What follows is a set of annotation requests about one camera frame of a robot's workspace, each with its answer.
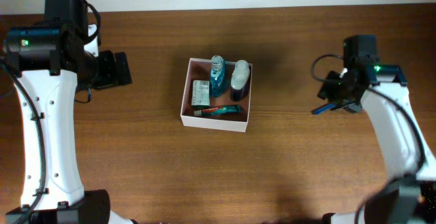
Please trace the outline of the blue disposable razor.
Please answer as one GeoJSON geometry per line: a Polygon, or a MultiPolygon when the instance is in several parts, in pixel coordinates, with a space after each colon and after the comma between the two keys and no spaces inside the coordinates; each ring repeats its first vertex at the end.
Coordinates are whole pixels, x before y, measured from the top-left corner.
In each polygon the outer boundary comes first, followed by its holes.
{"type": "Polygon", "coordinates": [[[311,113],[313,115],[319,115],[322,114],[324,112],[328,112],[328,111],[333,111],[336,110],[337,108],[339,108],[339,105],[335,104],[335,103],[325,103],[324,105],[314,108],[311,113]]]}

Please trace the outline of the green soap box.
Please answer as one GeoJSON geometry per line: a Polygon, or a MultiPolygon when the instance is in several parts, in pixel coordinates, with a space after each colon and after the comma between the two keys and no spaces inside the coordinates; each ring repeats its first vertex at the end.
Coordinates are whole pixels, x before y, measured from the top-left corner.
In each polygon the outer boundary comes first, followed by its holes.
{"type": "Polygon", "coordinates": [[[205,80],[194,80],[191,105],[194,108],[208,108],[210,104],[210,82],[205,80]]]}

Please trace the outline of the purple bottle with white cap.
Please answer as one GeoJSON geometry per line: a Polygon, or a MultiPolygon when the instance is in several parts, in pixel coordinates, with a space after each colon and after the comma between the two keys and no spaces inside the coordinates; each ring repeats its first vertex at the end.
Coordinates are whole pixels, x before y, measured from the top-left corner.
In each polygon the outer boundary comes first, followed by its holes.
{"type": "Polygon", "coordinates": [[[230,97],[232,101],[240,101],[245,96],[250,73],[249,64],[246,60],[236,62],[230,83],[230,97]]]}

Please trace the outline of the teal mouthwash bottle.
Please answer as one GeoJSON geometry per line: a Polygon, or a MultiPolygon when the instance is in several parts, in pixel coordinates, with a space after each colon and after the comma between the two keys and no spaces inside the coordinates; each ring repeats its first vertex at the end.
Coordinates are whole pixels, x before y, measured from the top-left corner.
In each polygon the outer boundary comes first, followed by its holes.
{"type": "Polygon", "coordinates": [[[219,55],[211,59],[210,84],[211,96],[219,97],[225,88],[225,61],[219,55]]]}

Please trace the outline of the teal toothpaste tube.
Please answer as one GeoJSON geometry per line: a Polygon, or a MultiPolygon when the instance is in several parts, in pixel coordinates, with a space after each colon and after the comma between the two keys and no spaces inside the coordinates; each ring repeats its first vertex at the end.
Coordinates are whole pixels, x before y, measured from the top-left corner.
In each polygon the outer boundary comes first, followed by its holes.
{"type": "Polygon", "coordinates": [[[240,105],[226,105],[226,106],[196,110],[193,113],[193,115],[195,117],[208,117],[208,116],[217,116],[222,114],[237,114],[241,112],[242,112],[242,107],[240,105]]]}

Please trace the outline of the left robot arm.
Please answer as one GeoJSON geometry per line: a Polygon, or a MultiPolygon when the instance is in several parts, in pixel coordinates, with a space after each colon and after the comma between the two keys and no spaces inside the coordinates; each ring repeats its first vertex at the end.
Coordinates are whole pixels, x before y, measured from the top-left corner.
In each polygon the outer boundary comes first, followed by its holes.
{"type": "Polygon", "coordinates": [[[25,181],[7,223],[124,223],[106,190],[84,189],[74,131],[76,93],[131,84],[124,52],[101,51],[95,8],[86,0],[45,0],[44,18],[11,28],[1,67],[18,94],[25,181]]]}

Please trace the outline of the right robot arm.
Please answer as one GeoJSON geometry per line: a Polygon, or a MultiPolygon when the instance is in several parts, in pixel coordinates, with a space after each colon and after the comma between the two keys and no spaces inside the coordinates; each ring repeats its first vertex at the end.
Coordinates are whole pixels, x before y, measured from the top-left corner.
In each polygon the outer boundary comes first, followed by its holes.
{"type": "Polygon", "coordinates": [[[373,35],[343,41],[343,71],[320,79],[327,103],[312,110],[364,111],[374,128],[388,182],[356,211],[328,213],[323,223],[434,223],[435,156],[414,116],[408,81],[399,65],[383,64],[373,35]]]}

